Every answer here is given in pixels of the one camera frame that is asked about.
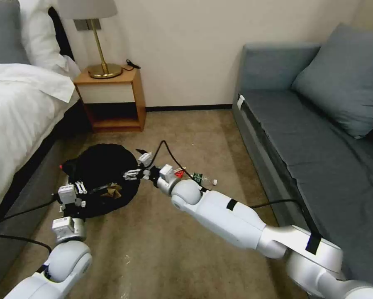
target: gray sofa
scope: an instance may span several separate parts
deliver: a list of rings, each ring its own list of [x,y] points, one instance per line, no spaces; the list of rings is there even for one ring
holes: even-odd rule
[[[268,199],[299,200],[344,250],[344,275],[373,284],[373,131],[354,139],[291,90],[319,48],[245,45],[232,110]],[[279,225],[307,228],[294,203],[272,209]]]

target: power cord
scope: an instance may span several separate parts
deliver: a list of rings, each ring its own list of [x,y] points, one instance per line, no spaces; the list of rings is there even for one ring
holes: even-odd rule
[[[164,143],[164,145],[166,146],[167,151],[168,151],[168,153],[170,154],[171,158],[172,158],[172,159],[174,160],[174,162],[178,165],[178,167],[180,167],[181,169],[183,169],[183,171],[187,174],[187,176],[190,177],[190,178],[194,181],[193,176],[191,176],[190,173],[187,172],[186,169],[184,169],[184,168],[182,167],[182,165],[181,165],[181,164],[177,161],[177,159],[174,157],[173,153],[170,151],[170,148],[168,147],[168,144],[167,144],[167,142],[166,142],[165,140],[162,140],[162,141],[160,142],[160,144],[159,144],[159,146],[158,146],[156,152],[154,153],[154,156],[153,156],[152,161],[149,163],[148,166],[146,166],[146,168],[149,168],[150,166],[153,165],[154,160],[156,159],[156,156],[157,156],[157,154],[158,154],[158,152],[159,152],[159,150],[160,150],[160,148],[161,148],[161,145],[162,145],[163,143]]]
[[[262,208],[262,207],[265,207],[265,206],[270,206],[271,204],[274,204],[274,203],[282,203],[282,202],[293,202],[300,208],[301,211],[303,211],[302,204],[296,199],[279,199],[279,200],[276,200],[276,201],[270,201],[270,202],[259,204],[259,205],[256,205],[256,206],[249,206],[249,208],[251,208],[251,209]]]
[[[34,207],[34,208],[30,208],[30,209],[25,210],[25,211],[23,211],[23,212],[15,213],[15,214],[13,214],[13,215],[10,215],[10,216],[7,216],[7,217],[4,217],[4,218],[2,218],[2,219],[0,220],[0,223],[3,222],[3,221],[5,221],[5,220],[11,219],[11,218],[13,218],[13,217],[16,217],[16,216],[19,216],[19,215],[22,215],[22,214],[26,214],[26,213],[29,213],[29,212],[32,212],[32,211],[35,211],[35,210],[41,209],[41,208],[43,208],[43,207],[49,206],[51,203],[54,203],[55,201],[58,201],[58,202],[59,202],[59,200],[60,200],[60,199],[59,199],[59,195],[58,195],[57,193],[54,193],[54,194],[52,194],[52,199],[51,199],[49,202],[44,203],[44,204],[39,205],[39,206],[36,206],[36,207]]]
[[[39,206],[36,206],[36,207],[33,207],[33,208],[30,208],[28,210],[25,210],[25,211],[22,211],[22,212],[15,213],[13,215],[4,217],[4,218],[2,218],[0,220],[0,223],[3,222],[3,221],[5,221],[5,220],[11,219],[13,217],[16,217],[16,216],[19,216],[19,215],[22,215],[22,214],[26,214],[26,213],[29,213],[29,212],[41,209],[43,207],[49,206],[50,204],[54,203],[55,201],[60,202],[59,195],[57,193],[52,194],[52,199],[49,202],[44,203],[44,204],[39,205]],[[45,244],[43,242],[39,242],[39,241],[35,241],[35,240],[32,240],[32,239],[29,239],[29,238],[17,237],[17,236],[11,236],[11,235],[1,235],[1,234],[0,234],[0,238],[1,239],[10,239],[10,240],[24,241],[24,242],[28,242],[28,243],[40,245],[40,246],[46,248],[48,250],[49,254],[51,254],[51,252],[52,252],[52,248],[49,245],[47,245],[47,244]]]
[[[156,159],[156,156],[161,148],[161,145],[162,144],[165,144],[166,148],[167,148],[167,151],[168,153],[170,154],[171,158],[174,160],[174,162],[178,165],[178,167],[180,167],[181,169],[183,169],[182,165],[177,161],[177,159],[174,157],[174,155],[172,154],[172,152],[170,151],[170,148],[168,147],[168,144],[165,140],[162,140],[156,150],[156,152],[154,153],[154,156],[153,156],[153,159],[152,161],[150,162],[150,164],[146,167],[146,168],[149,168],[150,166],[153,165],[154,163],[154,160]],[[184,172],[192,179],[194,180],[194,178],[184,169]],[[255,206],[250,206],[251,209],[256,209],[256,208],[262,208],[262,207],[265,207],[265,206],[270,206],[272,204],[276,204],[276,203],[284,203],[284,202],[293,202],[295,203],[301,210],[301,214],[308,226],[308,229],[311,231],[311,234],[312,236],[316,237],[317,239],[320,239],[322,237],[322,235],[319,233],[318,229],[316,229],[316,226],[315,224],[313,223],[313,221],[310,219],[310,217],[307,216],[306,212],[305,212],[305,208],[304,206],[296,199],[280,199],[280,200],[276,200],[276,201],[270,201],[270,202],[267,202],[267,203],[263,203],[263,204],[259,204],[259,205],[255,205]]]
[[[270,205],[275,204],[275,203],[285,203],[285,202],[293,202],[300,208],[301,214],[302,214],[302,216],[303,216],[303,218],[304,218],[304,220],[305,220],[305,222],[308,226],[308,229],[310,230],[310,232],[312,233],[313,236],[320,239],[322,237],[322,235],[319,233],[318,229],[316,228],[315,224],[310,219],[310,217],[308,217],[306,215],[304,206],[296,199],[280,199],[280,200],[270,201],[270,202],[255,205],[255,206],[249,206],[249,208],[256,209],[256,208],[262,208],[262,207],[265,207],[265,206],[270,206]]]
[[[132,71],[133,69],[140,69],[141,68],[139,65],[136,65],[136,64],[132,63],[132,61],[129,60],[129,59],[127,59],[126,61],[127,61],[127,65],[132,67],[132,69],[123,68],[126,71]]]
[[[47,245],[43,242],[32,240],[32,239],[28,239],[28,238],[24,238],[24,237],[10,236],[10,235],[0,235],[0,238],[1,239],[10,239],[10,240],[18,240],[18,241],[33,243],[33,244],[40,245],[40,246],[46,248],[48,250],[49,254],[51,254],[51,252],[52,252],[52,248],[49,245]]]

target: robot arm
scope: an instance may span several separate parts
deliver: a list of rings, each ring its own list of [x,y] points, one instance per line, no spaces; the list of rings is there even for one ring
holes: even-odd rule
[[[270,227],[248,206],[217,191],[202,188],[193,180],[179,181],[170,165],[164,166],[157,186],[171,197],[173,205],[229,243],[254,249],[269,258],[283,258],[287,249],[289,277],[309,294],[327,299],[373,299],[373,286],[341,281],[343,252],[321,238],[309,250],[311,233],[297,226]]]
[[[143,178],[152,180],[154,186],[170,196],[176,208],[226,241],[257,250],[269,258],[283,258],[289,249],[288,275],[306,292],[327,299],[373,299],[373,286],[337,279],[343,259],[338,246],[320,239],[314,251],[308,250],[310,232],[296,226],[270,227],[246,205],[217,191],[206,190],[193,180],[180,181],[170,165],[161,169],[150,166],[150,153],[142,157],[139,161],[145,166]],[[124,178],[138,179],[140,173],[141,169],[132,170]],[[85,204],[78,200],[73,185],[61,187],[58,193],[62,209],[82,208]],[[5,299],[64,298],[92,261],[90,249],[81,242],[85,239],[83,224],[82,219],[71,216],[54,221],[52,228],[59,244],[39,271],[20,282]]]

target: black baseboard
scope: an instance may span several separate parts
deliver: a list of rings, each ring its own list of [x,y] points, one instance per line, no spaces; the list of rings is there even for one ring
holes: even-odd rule
[[[187,111],[187,110],[226,110],[226,109],[232,109],[232,104],[146,107],[147,112],[151,112],[151,111]]]

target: white label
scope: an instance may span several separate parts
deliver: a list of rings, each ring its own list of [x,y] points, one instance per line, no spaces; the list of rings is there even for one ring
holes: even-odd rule
[[[237,100],[237,107],[239,108],[239,110],[241,110],[241,105],[243,104],[244,100],[244,96],[240,95],[239,99]]]

